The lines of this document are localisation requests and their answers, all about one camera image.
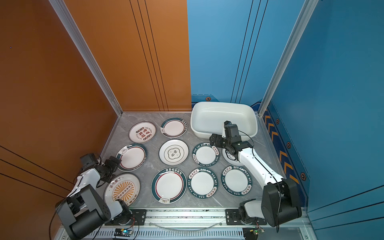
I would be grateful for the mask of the green red rimmed plate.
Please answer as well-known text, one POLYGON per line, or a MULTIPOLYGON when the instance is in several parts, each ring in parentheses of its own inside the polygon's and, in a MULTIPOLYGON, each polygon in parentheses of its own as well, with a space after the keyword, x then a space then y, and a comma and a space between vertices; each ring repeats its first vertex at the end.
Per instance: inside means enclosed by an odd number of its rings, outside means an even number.
POLYGON ((132 172, 140 168, 146 161, 148 151, 142 144, 131 144, 123 147, 116 155, 121 160, 118 169, 132 172))

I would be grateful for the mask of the plate with red coin pattern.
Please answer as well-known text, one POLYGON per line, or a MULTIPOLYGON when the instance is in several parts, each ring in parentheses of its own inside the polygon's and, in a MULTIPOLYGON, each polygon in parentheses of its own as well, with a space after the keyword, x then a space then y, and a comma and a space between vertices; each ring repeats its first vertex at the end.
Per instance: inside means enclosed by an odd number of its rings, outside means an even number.
POLYGON ((138 144, 152 140, 157 132, 156 126, 151 122, 140 122, 134 125, 129 131, 129 139, 138 144))

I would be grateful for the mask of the white plate clover design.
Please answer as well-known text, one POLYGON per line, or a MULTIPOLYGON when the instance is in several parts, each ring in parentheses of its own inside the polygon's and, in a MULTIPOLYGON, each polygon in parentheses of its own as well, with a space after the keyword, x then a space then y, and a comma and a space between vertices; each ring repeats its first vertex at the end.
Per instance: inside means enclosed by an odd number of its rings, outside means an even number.
POLYGON ((182 164, 189 155, 189 147, 182 140, 169 140, 159 150, 160 160, 168 166, 182 164))

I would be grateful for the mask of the small green rimmed plate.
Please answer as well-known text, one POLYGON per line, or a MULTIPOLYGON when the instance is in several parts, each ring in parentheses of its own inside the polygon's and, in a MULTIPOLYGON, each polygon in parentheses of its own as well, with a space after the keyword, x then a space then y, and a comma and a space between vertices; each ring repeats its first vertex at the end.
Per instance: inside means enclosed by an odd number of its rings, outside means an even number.
POLYGON ((187 122, 179 117, 166 119, 161 125, 161 133, 168 138, 178 138, 187 130, 187 122))

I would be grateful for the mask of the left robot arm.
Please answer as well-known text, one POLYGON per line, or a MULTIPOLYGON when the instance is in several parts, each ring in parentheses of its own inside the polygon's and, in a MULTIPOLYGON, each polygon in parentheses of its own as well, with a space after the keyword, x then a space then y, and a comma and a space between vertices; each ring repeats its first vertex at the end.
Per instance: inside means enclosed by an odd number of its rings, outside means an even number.
POLYGON ((97 193, 98 183, 110 183, 121 160, 111 156, 105 162, 95 154, 80 157, 82 168, 72 191, 55 206, 56 214, 72 240, 81 240, 97 228, 112 221, 128 223, 132 212, 123 200, 106 203, 97 193))

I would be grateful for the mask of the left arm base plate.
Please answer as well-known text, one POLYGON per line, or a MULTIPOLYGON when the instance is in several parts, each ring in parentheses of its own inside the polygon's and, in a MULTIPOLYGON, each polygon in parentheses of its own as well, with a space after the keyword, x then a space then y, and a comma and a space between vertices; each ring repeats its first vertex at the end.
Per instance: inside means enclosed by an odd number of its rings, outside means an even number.
POLYGON ((130 209, 131 215, 122 219, 113 219, 106 223, 106 226, 143 226, 146 221, 147 210, 145 209, 130 209))

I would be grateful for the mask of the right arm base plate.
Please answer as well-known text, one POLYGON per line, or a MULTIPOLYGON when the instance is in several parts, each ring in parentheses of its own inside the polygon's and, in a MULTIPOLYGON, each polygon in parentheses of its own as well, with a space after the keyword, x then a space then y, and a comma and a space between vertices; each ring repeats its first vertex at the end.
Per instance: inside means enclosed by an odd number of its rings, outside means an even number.
POLYGON ((262 218, 249 217, 243 210, 240 209, 226 209, 226 223, 227 225, 262 225, 266 226, 267 222, 262 218))

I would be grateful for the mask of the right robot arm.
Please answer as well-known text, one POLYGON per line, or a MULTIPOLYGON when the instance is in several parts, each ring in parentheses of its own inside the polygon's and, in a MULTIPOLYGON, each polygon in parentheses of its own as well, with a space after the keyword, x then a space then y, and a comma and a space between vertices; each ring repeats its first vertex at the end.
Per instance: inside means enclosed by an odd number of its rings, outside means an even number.
POLYGON ((271 227, 278 227, 302 216, 297 183, 273 171, 249 142, 242 142, 240 137, 223 138, 213 134, 210 143, 226 149, 263 188, 261 201, 251 200, 240 204, 239 212, 243 222, 258 218, 264 219, 271 227))

